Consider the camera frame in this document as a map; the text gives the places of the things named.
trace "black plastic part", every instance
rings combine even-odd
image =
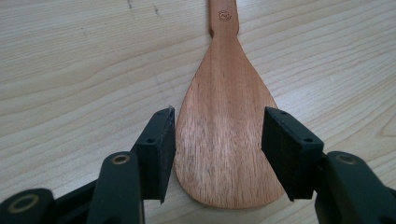
[[[1,224],[55,223],[54,200],[48,189],[28,189],[0,204]]]
[[[289,199],[311,199],[323,142],[285,111],[265,107],[262,151]]]
[[[87,223],[144,223],[139,168],[134,152],[114,153],[104,160]]]
[[[85,223],[96,180],[55,200],[58,224]]]
[[[333,151],[327,154],[323,171],[340,208],[341,223],[396,223],[392,192],[362,159]]]
[[[176,154],[175,109],[155,113],[131,151],[139,158],[143,199],[165,199]]]

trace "wood grain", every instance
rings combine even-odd
[[[261,151],[263,110],[276,103],[237,39],[236,1],[209,2],[213,40],[177,120],[177,177],[200,203],[267,205],[283,194]]]
[[[212,41],[206,0],[0,1],[0,201],[60,197],[178,111]],[[396,2],[238,0],[239,42],[276,104],[396,189]],[[171,176],[147,223],[318,223],[314,200],[202,205]]]

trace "logo stamp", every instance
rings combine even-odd
[[[219,19],[221,21],[229,21],[231,19],[231,14],[230,12],[226,11],[226,10],[222,10],[219,12]]]

